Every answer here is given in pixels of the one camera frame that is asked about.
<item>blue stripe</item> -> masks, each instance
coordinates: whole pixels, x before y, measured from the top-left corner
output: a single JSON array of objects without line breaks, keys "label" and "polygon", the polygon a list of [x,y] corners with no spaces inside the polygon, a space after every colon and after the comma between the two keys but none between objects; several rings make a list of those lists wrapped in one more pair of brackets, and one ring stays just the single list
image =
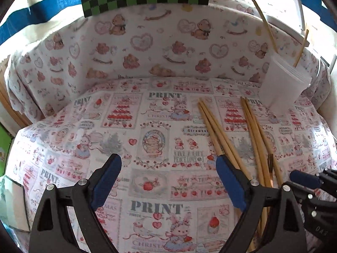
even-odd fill
[{"label": "blue stripe", "polygon": [[[26,26],[45,23],[61,10],[79,4],[81,0],[43,0],[11,13],[0,27],[0,45]],[[323,23],[337,32],[337,24],[330,11],[322,6],[321,0],[302,0],[302,4],[317,13]]]},{"label": "blue stripe", "polygon": [[26,26],[45,23],[66,7],[80,4],[81,0],[42,0],[11,13],[0,27],[0,45]]}]

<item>blue rubber tip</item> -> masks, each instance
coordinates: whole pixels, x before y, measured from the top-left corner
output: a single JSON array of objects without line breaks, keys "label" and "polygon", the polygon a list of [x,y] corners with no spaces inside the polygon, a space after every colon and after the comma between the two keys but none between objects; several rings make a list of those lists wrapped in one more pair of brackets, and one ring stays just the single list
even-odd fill
[{"label": "blue rubber tip", "polygon": [[289,179],[292,182],[298,183],[310,189],[317,189],[321,187],[319,177],[298,170],[292,171],[289,175]]},{"label": "blue rubber tip", "polygon": [[216,171],[225,186],[233,206],[242,212],[246,210],[245,192],[222,156],[216,159]]},{"label": "blue rubber tip", "polygon": [[96,211],[97,208],[104,205],[119,173],[122,169],[122,160],[119,155],[115,155],[110,166],[105,171],[92,194],[91,208]]}]

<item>metal pin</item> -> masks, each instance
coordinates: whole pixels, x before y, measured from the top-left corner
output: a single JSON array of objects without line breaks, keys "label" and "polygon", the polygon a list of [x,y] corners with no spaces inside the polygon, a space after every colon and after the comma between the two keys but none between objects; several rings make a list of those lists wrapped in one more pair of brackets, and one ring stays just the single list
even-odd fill
[{"label": "metal pin", "polygon": [[48,191],[53,190],[54,189],[54,185],[53,184],[49,184],[49,185],[47,185],[46,189]]},{"label": "metal pin", "polygon": [[285,186],[283,186],[283,190],[288,192],[288,191],[290,191],[290,187],[288,185],[285,185]]},{"label": "metal pin", "polygon": [[253,186],[253,187],[256,187],[259,185],[259,182],[257,180],[251,180],[250,181],[250,184]]},{"label": "metal pin", "polygon": [[79,180],[78,184],[79,184],[80,186],[84,186],[84,185],[87,184],[87,182],[88,182],[87,179],[81,179],[81,180]]}]

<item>white printed fabric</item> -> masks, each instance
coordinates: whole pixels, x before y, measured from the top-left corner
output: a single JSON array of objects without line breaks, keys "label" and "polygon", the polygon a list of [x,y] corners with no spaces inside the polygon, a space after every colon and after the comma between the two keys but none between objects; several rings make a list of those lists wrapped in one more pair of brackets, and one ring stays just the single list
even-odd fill
[{"label": "white printed fabric", "polygon": [[[11,56],[11,105],[32,122],[59,112],[92,86],[136,77],[220,77],[263,82],[272,45],[255,8],[238,0],[209,6],[138,5],[79,18]],[[300,43],[271,26],[290,64]],[[305,49],[299,65],[312,78],[306,96],[316,108],[330,92],[329,73]]]},{"label": "white printed fabric", "polygon": [[[30,225],[47,184],[74,185],[118,153],[122,171],[96,214],[119,252],[219,251],[236,221],[215,170],[200,97],[254,178],[240,96],[248,98],[271,141],[284,180],[295,169],[313,174],[337,166],[333,136],[309,99],[299,97],[286,115],[276,117],[261,105],[259,86],[219,78],[111,80],[20,130],[6,174],[25,188]],[[88,250],[72,209],[70,219],[80,247]],[[27,247],[27,238],[22,240]]]}]

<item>plastic cup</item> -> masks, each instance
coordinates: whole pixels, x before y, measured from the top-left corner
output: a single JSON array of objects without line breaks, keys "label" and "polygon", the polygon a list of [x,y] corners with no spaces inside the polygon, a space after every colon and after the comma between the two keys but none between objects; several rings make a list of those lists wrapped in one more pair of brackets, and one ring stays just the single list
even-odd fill
[{"label": "plastic cup", "polygon": [[310,82],[311,76],[302,66],[294,68],[274,52],[258,95],[265,107],[280,116],[288,111]]}]

